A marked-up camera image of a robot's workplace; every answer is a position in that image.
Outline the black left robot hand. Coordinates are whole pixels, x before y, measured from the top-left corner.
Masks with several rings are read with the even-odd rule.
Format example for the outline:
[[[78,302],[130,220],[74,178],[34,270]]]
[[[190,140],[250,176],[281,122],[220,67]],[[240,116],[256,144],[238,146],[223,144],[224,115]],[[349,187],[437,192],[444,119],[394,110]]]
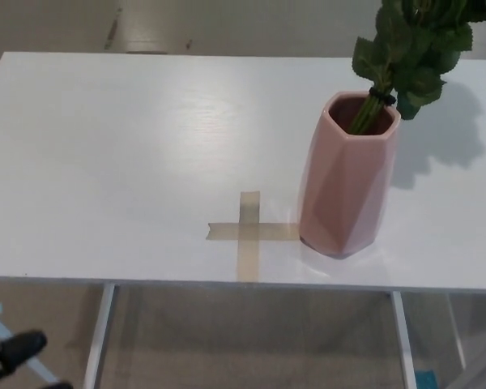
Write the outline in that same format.
[[[48,340],[41,330],[24,331],[0,341],[0,380],[36,357],[47,345]]]

